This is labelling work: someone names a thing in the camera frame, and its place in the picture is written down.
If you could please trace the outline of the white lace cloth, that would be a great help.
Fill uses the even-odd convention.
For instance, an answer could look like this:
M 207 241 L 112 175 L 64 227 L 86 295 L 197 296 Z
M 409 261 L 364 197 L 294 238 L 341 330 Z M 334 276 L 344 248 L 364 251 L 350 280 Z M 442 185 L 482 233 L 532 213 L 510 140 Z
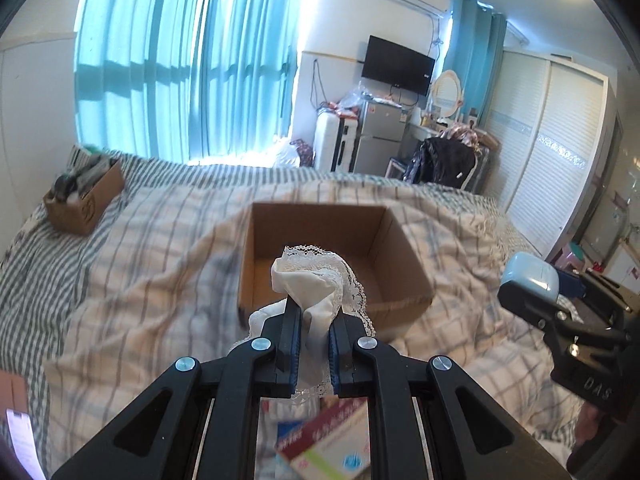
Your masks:
M 367 295 L 346 260 L 314 245 L 288 246 L 267 260 L 270 290 L 280 300 L 269 300 L 248 317 L 246 339 L 257 337 L 268 318 L 284 312 L 290 297 L 302 310 L 302 348 L 298 381 L 290 399 L 323 398 L 331 393 L 328 364 L 329 328 L 338 312 L 363 322 L 364 333 L 375 334 L 367 314 Z

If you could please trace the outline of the blue tissue pack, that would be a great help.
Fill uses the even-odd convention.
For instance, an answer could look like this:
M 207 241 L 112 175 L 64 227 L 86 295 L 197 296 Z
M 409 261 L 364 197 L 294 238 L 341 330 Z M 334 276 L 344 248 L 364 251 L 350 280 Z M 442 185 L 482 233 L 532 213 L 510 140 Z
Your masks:
M 256 479 L 300 479 L 288 461 L 278 454 L 277 443 L 317 416 L 320 406 L 319 398 L 262 399 L 256 445 Z

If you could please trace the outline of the open brown cardboard box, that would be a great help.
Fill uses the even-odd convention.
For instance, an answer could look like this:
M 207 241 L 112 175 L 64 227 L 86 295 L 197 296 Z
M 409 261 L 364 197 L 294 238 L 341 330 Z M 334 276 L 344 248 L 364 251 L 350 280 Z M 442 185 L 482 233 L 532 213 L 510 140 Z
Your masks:
M 378 336 L 391 340 L 428 309 L 435 296 L 418 250 L 401 222 L 402 208 L 385 205 L 254 203 L 248 210 L 239 288 L 239 318 L 286 296 L 280 273 L 324 274 L 335 285 L 292 295 L 310 307 L 333 294 L 334 304 L 363 312 Z

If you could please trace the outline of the white sliding wardrobe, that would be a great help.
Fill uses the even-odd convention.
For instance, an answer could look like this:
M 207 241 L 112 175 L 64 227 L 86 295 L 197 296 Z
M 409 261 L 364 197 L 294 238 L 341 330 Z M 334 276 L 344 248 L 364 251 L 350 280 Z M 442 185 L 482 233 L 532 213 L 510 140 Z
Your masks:
M 569 239 L 611 141 L 608 76 L 551 56 L 503 53 L 483 125 L 499 143 L 483 188 L 539 255 Z

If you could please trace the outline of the smartphone lit screen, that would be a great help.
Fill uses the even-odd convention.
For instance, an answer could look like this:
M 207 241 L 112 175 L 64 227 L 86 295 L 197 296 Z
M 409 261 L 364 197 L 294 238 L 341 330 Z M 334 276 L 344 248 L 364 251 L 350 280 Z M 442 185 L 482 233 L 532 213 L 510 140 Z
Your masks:
M 29 414 L 7 408 L 6 422 L 9 426 L 11 442 L 17 461 L 32 480 L 46 480 L 46 475 L 38 460 L 35 437 L 32 432 L 32 420 Z

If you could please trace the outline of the brown leather wallet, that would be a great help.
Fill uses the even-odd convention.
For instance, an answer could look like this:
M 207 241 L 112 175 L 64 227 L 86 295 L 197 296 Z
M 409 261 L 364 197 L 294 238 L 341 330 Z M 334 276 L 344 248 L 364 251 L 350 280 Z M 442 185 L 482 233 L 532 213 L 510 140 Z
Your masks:
M 17 374 L 0 370 L 0 412 L 6 417 L 6 411 L 27 413 L 27 388 L 25 379 Z

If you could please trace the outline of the checked grey bedsheet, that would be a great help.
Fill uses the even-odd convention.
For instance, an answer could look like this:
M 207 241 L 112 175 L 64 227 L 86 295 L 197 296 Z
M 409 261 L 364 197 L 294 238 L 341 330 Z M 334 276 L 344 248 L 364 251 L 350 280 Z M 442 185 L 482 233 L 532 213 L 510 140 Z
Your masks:
M 120 213 L 142 188 L 185 185 L 205 191 L 244 186 L 335 182 L 343 191 L 386 192 L 420 197 L 445 214 L 480 222 L 474 243 L 487 240 L 504 260 L 523 246 L 512 223 L 488 197 L 439 184 L 412 185 L 360 174 L 322 174 L 311 168 L 188 166 L 116 153 L 125 189 L 112 200 L 87 236 L 56 232 L 43 206 L 23 224 L 1 263 L 1 365 L 30 382 L 42 381 L 42 361 L 62 349 L 70 315 L 88 286 L 88 272 Z

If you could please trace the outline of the white oval mirror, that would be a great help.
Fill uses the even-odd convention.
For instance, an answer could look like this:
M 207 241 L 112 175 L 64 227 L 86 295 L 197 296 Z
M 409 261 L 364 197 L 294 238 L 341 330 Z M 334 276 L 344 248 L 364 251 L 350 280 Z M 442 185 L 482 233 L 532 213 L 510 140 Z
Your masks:
M 457 114 L 462 104 L 461 82 L 454 70 L 444 70 L 431 88 L 430 103 L 443 118 Z

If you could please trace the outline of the silver small fridge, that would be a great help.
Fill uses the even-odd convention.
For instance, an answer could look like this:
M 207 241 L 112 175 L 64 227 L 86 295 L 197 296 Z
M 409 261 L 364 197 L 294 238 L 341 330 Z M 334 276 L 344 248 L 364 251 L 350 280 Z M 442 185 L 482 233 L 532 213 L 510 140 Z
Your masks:
M 359 115 L 352 172 L 383 177 L 405 134 L 405 110 L 396 104 L 366 101 Z

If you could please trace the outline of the small SF cardboard box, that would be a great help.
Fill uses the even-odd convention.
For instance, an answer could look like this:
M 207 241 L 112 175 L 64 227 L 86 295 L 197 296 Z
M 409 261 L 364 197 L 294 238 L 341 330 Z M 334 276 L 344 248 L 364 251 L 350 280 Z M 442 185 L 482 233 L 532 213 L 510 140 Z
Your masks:
M 55 231 L 88 236 L 124 188 L 118 158 L 75 144 L 65 169 L 43 196 L 43 205 Z

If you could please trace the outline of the white suitcase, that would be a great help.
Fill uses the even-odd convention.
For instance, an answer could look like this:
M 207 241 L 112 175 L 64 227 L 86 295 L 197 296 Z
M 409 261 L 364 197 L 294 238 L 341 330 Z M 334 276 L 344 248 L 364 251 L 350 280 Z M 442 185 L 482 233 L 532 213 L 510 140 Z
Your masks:
M 320 113 L 314 132 L 314 169 L 349 172 L 354 154 L 358 120 L 330 112 Z

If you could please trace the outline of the teal curtain right window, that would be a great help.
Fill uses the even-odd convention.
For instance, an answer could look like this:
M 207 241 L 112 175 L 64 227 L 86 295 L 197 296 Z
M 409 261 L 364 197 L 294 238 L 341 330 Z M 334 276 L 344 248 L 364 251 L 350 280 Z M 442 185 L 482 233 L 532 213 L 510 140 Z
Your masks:
M 444 70 L 452 70 L 464 92 L 461 113 L 482 119 L 502 62 L 506 16 L 480 0 L 452 0 L 452 26 Z

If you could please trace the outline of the white plastic bag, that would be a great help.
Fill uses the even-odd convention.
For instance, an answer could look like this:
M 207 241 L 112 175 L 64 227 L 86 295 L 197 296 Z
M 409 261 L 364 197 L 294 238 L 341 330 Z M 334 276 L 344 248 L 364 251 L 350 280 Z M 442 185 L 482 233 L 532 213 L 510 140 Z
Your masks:
M 300 156 L 298 154 L 296 146 L 288 142 L 282 144 L 277 153 L 274 155 L 272 166 L 273 168 L 285 169 L 299 168 Z

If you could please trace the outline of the large teal curtain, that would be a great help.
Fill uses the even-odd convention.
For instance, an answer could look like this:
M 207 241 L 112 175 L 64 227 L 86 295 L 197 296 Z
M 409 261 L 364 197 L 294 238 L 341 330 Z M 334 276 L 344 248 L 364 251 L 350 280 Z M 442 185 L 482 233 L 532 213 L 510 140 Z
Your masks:
M 290 132 L 299 0 L 80 0 L 83 144 L 170 162 L 265 151 Z

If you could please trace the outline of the black wall television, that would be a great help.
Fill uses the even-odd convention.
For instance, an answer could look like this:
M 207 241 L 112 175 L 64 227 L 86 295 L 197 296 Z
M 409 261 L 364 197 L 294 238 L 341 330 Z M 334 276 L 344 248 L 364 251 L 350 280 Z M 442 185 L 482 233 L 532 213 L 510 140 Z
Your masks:
M 435 60 L 428 55 L 393 41 L 370 36 L 361 77 L 426 96 L 434 67 Z

